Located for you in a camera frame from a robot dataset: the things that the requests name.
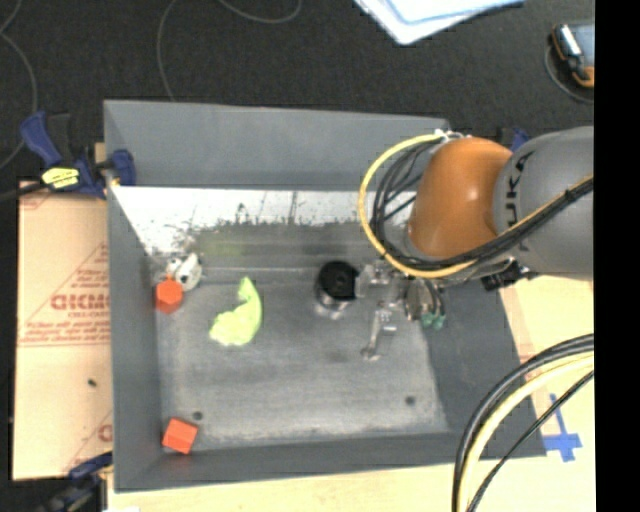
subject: orange cube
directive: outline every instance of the orange cube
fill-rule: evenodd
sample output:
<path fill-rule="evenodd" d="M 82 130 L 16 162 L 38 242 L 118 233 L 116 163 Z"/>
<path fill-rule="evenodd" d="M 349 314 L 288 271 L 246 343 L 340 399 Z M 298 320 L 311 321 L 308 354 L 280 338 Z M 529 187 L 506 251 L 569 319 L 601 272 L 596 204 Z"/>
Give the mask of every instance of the orange cube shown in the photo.
<path fill-rule="evenodd" d="M 196 439 L 198 427 L 178 418 L 171 418 L 162 438 L 162 446 L 187 454 Z"/>
<path fill-rule="evenodd" d="M 173 313 L 182 302 L 182 285 L 170 276 L 156 286 L 156 308 L 165 314 Z"/>

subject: black carpet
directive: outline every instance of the black carpet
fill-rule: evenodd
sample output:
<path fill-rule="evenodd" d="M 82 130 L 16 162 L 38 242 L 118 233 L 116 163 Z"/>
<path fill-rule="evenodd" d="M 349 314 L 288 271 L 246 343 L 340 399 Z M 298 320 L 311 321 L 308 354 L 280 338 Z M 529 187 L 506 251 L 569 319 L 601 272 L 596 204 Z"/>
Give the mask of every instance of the black carpet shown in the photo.
<path fill-rule="evenodd" d="M 266 17 L 296 4 L 234 2 Z M 74 146 L 102 138 L 105 98 L 167 98 L 156 37 L 169 4 L 23 1 L 4 33 L 33 67 L 38 107 L 71 114 Z M 0 27 L 15 5 L 0 0 Z M 178 101 L 433 115 L 472 135 L 518 127 L 536 136 L 594 122 L 593 105 L 563 92 L 544 66 L 551 26 L 594 12 L 595 0 L 526 0 L 402 47 L 352 0 L 304 1 L 293 21 L 276 25 L 247 21 L 215 0 L 180 0 L 166 19 L 161 50 Z M 0 38 L 0 162 L 19 142 L 31 95 L 22 60 Z M 39 166 L 21 151 L 0 172 L 0 193 Z M 0 204 L 0 215 L 0 511 L 13 512 L 30 510 L 64 482 L 10 482 L 15 204 Z"/>

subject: black object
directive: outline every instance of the black object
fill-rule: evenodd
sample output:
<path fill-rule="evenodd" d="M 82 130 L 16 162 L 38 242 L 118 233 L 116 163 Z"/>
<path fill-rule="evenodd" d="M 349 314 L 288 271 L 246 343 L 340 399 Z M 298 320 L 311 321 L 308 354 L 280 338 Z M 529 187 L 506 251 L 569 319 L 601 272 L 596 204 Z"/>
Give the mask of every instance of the black object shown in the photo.
<path fill-rule="evenodd" d="M 356 298 L 358 271 L 344 261 L 322 266 L 316 281 L 316 298 L 328 309 L 342 311 Z"/>
<path fill-rule="evenodd" d="M 582 87 L 595 84 L 595 39 L 593 21 L 560 23 L 553 27 L 551 38 L 560 59 L 567 65 L 573 79 Z"/>
<path fill-rule="evenodd" d="M 523 277 L 527 279 L 533 279 L 536 277 L 538 273 L 531 272 L 530 270 L 524 269 L 521 265 L 518 264 L 517 261 L 514 261 L 502 272 L 498 272 L 497 274 L 492 274 L 490 276 L 485 276 L 481 279 L 482 286 L 487 291 L 497 290 L 498 288 L 503 288 L 505 286 L 511 286 L 516 281 L 519 281 Z"/>

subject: wire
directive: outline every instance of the wire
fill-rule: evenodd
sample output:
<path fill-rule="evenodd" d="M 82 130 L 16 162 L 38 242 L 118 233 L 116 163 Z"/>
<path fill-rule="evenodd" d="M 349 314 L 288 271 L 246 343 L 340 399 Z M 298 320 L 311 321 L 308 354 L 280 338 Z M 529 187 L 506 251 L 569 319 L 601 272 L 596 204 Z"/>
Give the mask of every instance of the wire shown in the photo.
<path fill-rule="evenodd" d="M 440 291 L 438 290 L 438 288 L 436 288 L 436 285 L 434 285 L 432 281 L 425 279 L 424 283 L 426 287 L 429 289 L 429 293 L 433 298 L 435 313 L 438 316 L 445 316 L 446 312 L 444 309 L 444 301 L 442 300 L 442 295 L 440 294 Z"/>
<path fill-rule="evenodd" d="M 234 12 L 238 16 L 241 16 L 242 18 L 245 18 L 249 21 L 255 21 L 256 23 L 266 23 L 271 25 L 277 25 L 280 23 L 287 23 L 289 21 L 292 21 L 294 18 L 298 16 L 298 14 L 300 14 L 300 10 L 302 9 L 302 0 L 298 0 L 294 10 L 291 13 L 287 14 L 286 16 L 283 16 L 282 18 L 261 18 L 259 16 L 254 16 L 253 14 L 249 14 L 244 11 L 241 11 L 240 9 L 238 9 L 237 7 L 234 7 L 233 5 L 229 4 L 225 0 L 218 0 L 218 3 L 226 7 L 227 9 L 229 9 L 231 12 Z"/>
<path fill-rule="evenodd" d="M 27 73 L 29 74 L 29 81 L 31 85 L 31 112 L 34 113 L 38 110 L 38 85 L 36 82 L 35 74 L 33 72 L 33 67 L 31 66 L 31 63 L 29 62 L 29 59 L 27 58 L 27 56 L 20 49 L 20 47 L 15 43 L 15 41 L 11 39 L 7 34 L 5 34 L 5 31 L 9 28 L 9 26 L 13 23 L 13 20 L 18 15 L 18 11 L 22 7 L 22 1 L 23 0 L 16 1 L 16 5 L 14 6 L 13 11 L 11 12 L 11 14 L 9 14 L 9 17 L 2 23 L 2 25 L 0 25 L 0 37 L 18 55 L 25 69 L 27 70 Z M 13 159 L 22 150 L 23 147 L 24 147 L 24 141 L 21 140 L 18 143 L 18 145 L 13 149 L 11 154 L 9 154 L 7 158 L 5 158 L 2 162 L 0 162 L 0 171 L 4 170 L 5 167 L 7 167 L 13 161 Z"/>
<path fill-rule="evenodd" d="M 483 425 L 486 417 L 496 407 L 499 401 L 506 396 L 516 383 L 542 366 L 558 361 L 564 357 L 584 354 L 594 349 L 593 334 L 579 336 L 567 341 L 563 341 L 552 347 L 543 350 L 528 361 L 522 363 L 518 368 L 506 375 L 498 382 L 485 398 L 480 402 L 474 413 L 471 415 L 467 427 L 462 434 L 458 452 L 456 454 L 453 473 L 452 510 L 458 510 L 458 495 L 460 489 L 460 478 L 463 468 L 468 459 L 469 448 L 477 437 L 478 429 Z"/>
<path fill-rule="evenodd" d="M 416 196 L 410 197 L 409 199 L 407 199 L 404 203 L 400 204 L 399 206 L 397 206 L 396 208 L 394 208 L 393 210 L 391 210 L 390 213 L 387 213 L 384 217 L 383 217 L 383 221 L 388 221 L 389 219 L 391 219 L 392 217 L 395 217 L 398 213 L 400 213 L 402 210 L 404 210 L 407 206 L 409 206 L 410 204 L 414 203 L 416 200 Z"/>
<path fill-rule="evenodd" d="M 555 214 L 564 209 L 566 206 L 579 199 L 583 195 L 593 190 L 593 175 L 586 176 L 583 180 L 576 183 L 572 187 L 569 187 L 566 191 L 558 194 L 555 198 L 551 199 L 547 203 L 543 204 L 529 215 L 509 227 L 494 240 L 487 242 L 471 251 L 464 254 L 438 260 L 435 262 L 428 262 L 420 260 L 420 263 L 416 264 L 416 258 L 402 257 L 399 251 L 388 241 L 385 240 L 383 244 L 376 236 L 372 226 L 367 221 L 365 199 L 367 194 L 367 188 L 371 179 L 375 173 L 381 168 L 386 160 L 393 157 L 397 153 L 404 151 L 410 147 L 427 142 L 434 142 L 442 140 L 446 136 L 440 133 L 419 135 L 411 139 L 407 139 L 399 142 L 395 146 L 387 149 L 382 155 L 380 155 L 373 164 L 369 167 L 360 184 L 360 190 L 358 194 L 358 216 L 362 229 L 364 230 L 367 238 L 375 249 L 386 259 L 393 267 L 405 274 L 414 277 L 423 277 L 426 279 L 436 279 L 441 277 L 451 276 L 456 274 L 472 265 L 484 262 L 491 257 L 499 254 L 500 252 L 512 247 L 519 240 L 530 234 L 535 229 L 538 229 L 548 220 L 550 220 Z M 380 188 L 376 193 L 376 201 L 379 198 Z"/>
<path fill-rule="evenodd" d="M 562 90 L 564 93 L 568 94 L 569 96 L 571 96 L 574 100 L 576 101 L 580 101 L 582 103 L 586 103 L 588 105 L 593 105 L 594 100 L 590 100 L 588 98 L 583 98 L 582 96 L 580 96 L 579 94 L 576 94 L 575 92 L 571 91 L 566 85 L 564 85 L 562 82 L 560 82 L 560 80 L 558 80 L 558 77 L 556 77 L 553 74 L 553 71 L 551 71 L 551 52 L 553 51 L 553 47 L 549 46 L 547 48 L 547 51 L 544 54 L 544 69 L 547 72 L 547 75 L 549 75 L 549 78 L 551 78 L 551 81 L 560 89 Z"/>
<path fill-rule="evenodd" d="M 495 467 L 489 472 L 489 474 L 482 481 L 476 494 L 466 512 L 475 512 L 480 504 L 480 500 L 484 496 L 486 490 L 489 488 L 489 484 L 498 474 L 502 466 L 509 460 L 509 458 L 522 446 L 522 444 L 529 439 L 550 417 L 551 415 L 561 407 L 565 402 L 567 402 L 570 398 L 572 398 L 582 387 L 584 387 L 588 382 L 590 382 L 595 375 L 594 371 L 590 371 L 584 377 L 575 382 L 565 393 L 555 400 L 553 404 L 542 414 L 540 417 L 518 438 L 518 440 L 514 443 L 514 445 L 509 449 L 509 451 L 500 459 L 500 462 L 495 465 Z"/>
<path fill-rule="evenodd" d="M 458 499 L 458 512 L 463 512 L 466 510 L 466 505 L 469 504 L 469 481 L 471 474 L 473 472 L 474 466 L 477 464 L 480 459 L 480 455 L 484 450 L 489 439 L 494 434 L 498 426 L 502 423 L 502 421 L 515 409 L 515 407 L 524 400 L 527 396 L 535 392 L 536 390 L 543 387 L 545 384 L 550 382 L 551 380 L 569 372 L 573 372 L 576 370 L 583 369 L 593 369 L 594 364 L 594 356 L 593 354 L 579 356 L 579 358 L 574 359 L 569 362 L 565 362 L 560 364 L 559 366 L 555 366 L 551 369 L 545 370 L 539 375 L 536 375 L 531 380 L 527 381 L 522 387 L 518 388 L 514 393 L 509 395 L 500 406 L 489 416 L 487 421 L 483 424 L 482 428 L 478 432 L 478 435 L 469 450 L 469 456 L 467 459 L 467 463 L 463 468 L 462 475 L 460 478 L 460 490 L 459 490 L 459 499 Z"/>
<path fill-rule="evenodd" d="M 31 183 L 30 185 L 25 185 L 24 187 L 14 188 L 7 192 L 3 192 L 0 194 L 0 203 L 4 203 L 5 201 L 9 201 L 11 199 L 15 199 L 17 197 L 23 196 L 25 194 L 29 194 L 31 192 L 35 192 L 37 190 L 42 190 L 46 185 L 42 182 Z"/>
<path fill-rule="evenodd" d="M 158 33 L 156 34 L 156 64 L 158 66 L 158 72 L 160 73 L 160 78 L 162 80 L 162 85 L 164 86 L 164 90 L 171 101 L 176 101 L 176 98 L 173 94 L 173 91 L 171 90 L 171 87 L 169 86 L 167 73 L 164 69 L 164 61 L 162 59 L 162 36 L 164 33 L 164 26 L 167 22 L 167 18 L 169 17 L 169 13 L 179 1 L 180 0 L 171 0 L 169 5 L 167 5 L 164 12 L 162 13 L 162 17 L 160 18 L 160 25 L 158 26 Z M 235 14 L 237 14 L 238 16 L 246 20 L 253 21 L 256 23 L 269 24 L 269 25 L 288 23 L 289 21 L 292 21 L 293 19 L 295 19 L 298 16 L 298 14 L 300 14 L 300 10 L 302 9 L 302 0 L 298 0 L 298 3 L 296 4 L 295 9 L 290 14 L 287 14 L 282 18 L 262 18 L 259 16 L 254 16 L 253 14 L 249 14 L 244 11 L 241 11 L 240 9 L 238 9 L 237 7 L 234 7 L 233 5 L 229 4 L 225 0 L 217 0 L 217 2 L 220 5 L 222 5 L 224 8 L 230 10 L 231 12 L 234 12 Z"/>

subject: white toy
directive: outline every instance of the white toy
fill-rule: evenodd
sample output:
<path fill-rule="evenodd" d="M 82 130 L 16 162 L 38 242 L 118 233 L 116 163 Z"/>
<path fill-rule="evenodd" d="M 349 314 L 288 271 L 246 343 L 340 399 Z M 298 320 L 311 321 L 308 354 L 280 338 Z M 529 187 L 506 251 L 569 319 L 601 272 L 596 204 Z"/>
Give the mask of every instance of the white toy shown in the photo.
<path fill-rule="evenodd" d="M 182 290 L 193 290 L 202 278 L 202 263 L 195 252 L 186 258 L 173 257 L 167 263 L 166 273 L 182 285 Z"/>

